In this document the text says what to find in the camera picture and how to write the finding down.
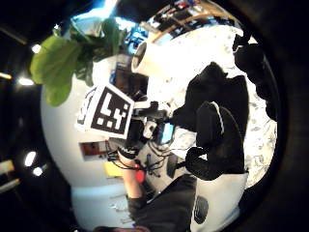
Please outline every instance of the cable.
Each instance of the cable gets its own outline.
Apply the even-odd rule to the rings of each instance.
[[[125,169],[125,170],[135,170],[135,171],[140,170],[140,168],[135,168],[135,167],[130,167],[130,166],[125,165],[125,164],[122,163],[119,159],[118,159],[118,161],[119,161],[122,165],[124,165],[125,167],[121,167],[121,166],[118,165],[114,160],[111,160],[112,163],[114,163],[116,166],[118,166],[118,167],[121,168],[121,169]]]

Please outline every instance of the person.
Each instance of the person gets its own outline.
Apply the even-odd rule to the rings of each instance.
[[[99,226],[94,232],[185,232],[189,231],[195,201],[196,180],[215,180],[224,174],[241,174],[243,168],[242,139],[232,114],[223,107],[205,101],[198,110],[197,120],[203,118],[198,130],[199,146],[187,152],[185,167],[190,174],[183,174],[161,194],[147,203],[135,178],[135,158],[138,151],[119,147],[123,179],[127,193],[127,205],[133,228]],[[200,157],[208,153],[208,160]]]

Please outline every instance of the white cylinder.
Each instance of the white cylinder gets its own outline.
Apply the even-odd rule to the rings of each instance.
[[[168,82],[175,75],[176,63],[175,53],[167,47],[142,42],[132,59],[131,69],[134,73],[160,78]]]

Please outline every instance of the green plant leaf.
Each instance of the green plant leaf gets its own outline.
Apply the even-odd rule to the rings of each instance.
[[[118,54],[121,30],[116,19],[114,17],[108,17],[101,24],[101,31],[105,37],[105,48],[110,52],[109,56]]]
[[[93,68],[94,63],[92,60],[82,63],[79,67],[80,69],[75,71],[75,75],[77,79],[84,80],[88,86],[93,86]]]
[[[45,85],[44,87],[46,103],[51,106],[59,106],[65,102],[70,95],[71,79],[62,86],[55,87]]]
[[[69,82],[75,70],[81,45],[51,36],[42,43],[42,49],[31,61],[32,79],[38,84],[61,87]]]

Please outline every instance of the black sleeve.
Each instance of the black sleeve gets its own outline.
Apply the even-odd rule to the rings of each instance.
[[[139,210],[141,210],[142,208],[144,208],[144,206],[146,206],[147,201],[146,201],[146,197],[142,196],[140,198],[127,198],[127,206],[128,206],[128,212],[129,212],[129,216],[135,220],[137,213]]]

